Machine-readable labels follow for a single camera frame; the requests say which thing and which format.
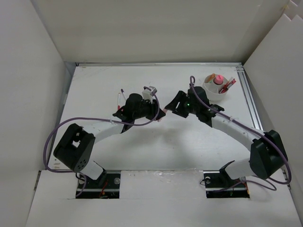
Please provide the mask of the orange highlighter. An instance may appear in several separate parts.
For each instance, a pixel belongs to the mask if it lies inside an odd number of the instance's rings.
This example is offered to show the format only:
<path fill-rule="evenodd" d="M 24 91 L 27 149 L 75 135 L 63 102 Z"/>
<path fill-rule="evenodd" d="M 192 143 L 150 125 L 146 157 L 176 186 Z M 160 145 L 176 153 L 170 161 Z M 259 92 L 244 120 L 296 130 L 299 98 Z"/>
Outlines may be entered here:
<path fill-rule="evenodd" d="M 209 76 L 207 83 L 211 83 L 211 81 L 216 77 L 216 74 L 213 73 L 212 75 Z"/>

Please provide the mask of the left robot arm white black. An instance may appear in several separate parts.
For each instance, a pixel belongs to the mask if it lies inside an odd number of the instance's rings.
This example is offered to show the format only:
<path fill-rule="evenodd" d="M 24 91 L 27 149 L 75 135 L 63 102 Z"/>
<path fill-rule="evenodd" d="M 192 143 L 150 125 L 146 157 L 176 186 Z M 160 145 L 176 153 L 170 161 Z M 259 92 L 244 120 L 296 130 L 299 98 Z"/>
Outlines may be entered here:
<path fill-rule="evenodd" d="M 103 186 L 107 172 L 90 158 L 94 145 L 128 131 L 137 119 L 145 118 L 151 123 L 164 117 L 155 94 L 155 88 L 146 87 L 142 94 L 130 94 L 110 119 L 95 120 L 86 126 L 71 124 L 54 149 L 54 156 L 72 172 L 88 177 L 94 187 Z"/>

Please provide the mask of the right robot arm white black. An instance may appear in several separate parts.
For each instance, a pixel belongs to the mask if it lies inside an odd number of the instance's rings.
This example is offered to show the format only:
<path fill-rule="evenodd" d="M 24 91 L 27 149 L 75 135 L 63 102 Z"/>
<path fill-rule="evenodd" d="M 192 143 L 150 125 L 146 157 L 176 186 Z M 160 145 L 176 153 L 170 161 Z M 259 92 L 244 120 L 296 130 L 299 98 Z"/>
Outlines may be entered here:
<path fill-rule="evenodd" d="M 250 128 L 225 115 L 223 107 L 209 103 L 202 87 L 179 91 L 165 108 L 183 118 L 195 115 L 199 121 L 229 135 L 250 152 L 249 158 L 230 161 L 220 168 L 219 181 L 224 186 L 230 186 L 236 179 L 246 176 L 266 180 L 282 166 L 288 165 L 279 133 Z"/>

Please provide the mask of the white round divided container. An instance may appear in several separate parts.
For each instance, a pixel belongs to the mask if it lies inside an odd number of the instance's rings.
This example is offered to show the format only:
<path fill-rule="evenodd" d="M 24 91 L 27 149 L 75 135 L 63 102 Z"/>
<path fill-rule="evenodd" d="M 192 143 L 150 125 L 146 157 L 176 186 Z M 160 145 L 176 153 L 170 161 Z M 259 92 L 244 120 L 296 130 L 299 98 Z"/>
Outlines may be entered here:
<path fill-rule="evenodd" d="M 209 99 L 209 101 L 221 101 L 225 96 L 226 96 L 226 92 L 223 94 L 219 94 L 219 90 L 222 88 L 222 86 L 224 84 L 227 83 L 228 79 L 224 77 L 224 82 L 222 85 L 216 85 L 213 83 L 213 80 L 211 81 L 211 83 L 207 83 L 209 76 L 207 76 L 204 79 L 204 82 L 202 84 L 202 88 L 205 90 L 206 92 L 206 96 Z"/>

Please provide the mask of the white red pen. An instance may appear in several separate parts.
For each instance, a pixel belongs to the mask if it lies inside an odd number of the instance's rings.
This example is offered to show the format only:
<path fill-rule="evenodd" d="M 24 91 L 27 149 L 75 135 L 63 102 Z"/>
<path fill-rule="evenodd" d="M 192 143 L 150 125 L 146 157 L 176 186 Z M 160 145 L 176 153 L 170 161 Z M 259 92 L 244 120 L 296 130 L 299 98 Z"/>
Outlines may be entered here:
<path fill-rule="evenodd" d="M 120 99 L 121 99 L 121 94 L 118 93 L 118 96 L 117 96 L 117 109 L 118 110 L 121 108 L 121 106 L 120 106 Z"/>

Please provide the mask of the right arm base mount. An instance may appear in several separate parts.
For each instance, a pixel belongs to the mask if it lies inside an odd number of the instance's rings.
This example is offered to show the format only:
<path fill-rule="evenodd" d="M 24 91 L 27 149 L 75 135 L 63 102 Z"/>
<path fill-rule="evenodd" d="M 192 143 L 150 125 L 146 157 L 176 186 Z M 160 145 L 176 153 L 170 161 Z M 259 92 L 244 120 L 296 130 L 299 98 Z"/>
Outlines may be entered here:
<path fill-rule="evenodd" d="M 241 182 L 240 178 L 231 179 L 225 169 L 231 161 L 225 164 L 220 170 L 206 170 L 203 172 L 203 179 L 200 185 L 205 187 L 206 197 L 212 198 L 250 198 L 246 183 Z"/>

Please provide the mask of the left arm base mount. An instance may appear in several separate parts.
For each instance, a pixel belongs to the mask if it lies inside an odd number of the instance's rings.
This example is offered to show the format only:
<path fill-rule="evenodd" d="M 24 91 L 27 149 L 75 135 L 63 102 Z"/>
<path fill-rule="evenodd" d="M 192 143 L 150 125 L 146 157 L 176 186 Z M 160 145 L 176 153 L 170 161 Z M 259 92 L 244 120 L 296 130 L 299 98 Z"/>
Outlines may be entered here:
<path fill-rule="evenodd" d="M 92 180 L 87 176 L 75 174 L 78 180 L 76 199 L 119 199 L 121 171 L 105 171 L 101 179 Z"/>

